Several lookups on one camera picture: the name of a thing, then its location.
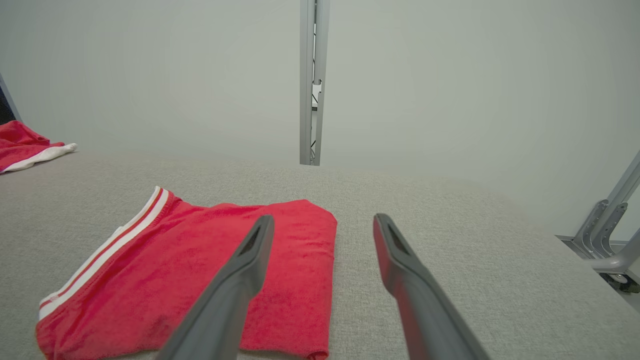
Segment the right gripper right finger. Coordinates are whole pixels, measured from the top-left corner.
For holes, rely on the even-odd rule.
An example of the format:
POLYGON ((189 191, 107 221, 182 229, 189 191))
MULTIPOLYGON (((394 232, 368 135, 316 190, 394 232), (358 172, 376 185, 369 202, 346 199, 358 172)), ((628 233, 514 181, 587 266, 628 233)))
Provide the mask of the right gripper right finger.
POLYGON ((490 357, 430 271, 387 214, 374 215, 382 284, 397 303, 411 360, 490 357))

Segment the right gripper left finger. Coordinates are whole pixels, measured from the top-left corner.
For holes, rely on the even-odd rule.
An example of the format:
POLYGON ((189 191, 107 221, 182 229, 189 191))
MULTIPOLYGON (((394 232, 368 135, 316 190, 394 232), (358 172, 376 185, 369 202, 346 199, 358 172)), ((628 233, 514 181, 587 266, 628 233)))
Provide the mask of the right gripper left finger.
POLYGON ((217 272, 157 360, 235 360, 251 300, 263 288, 275 232, 272 215, 253 224, 217 272))

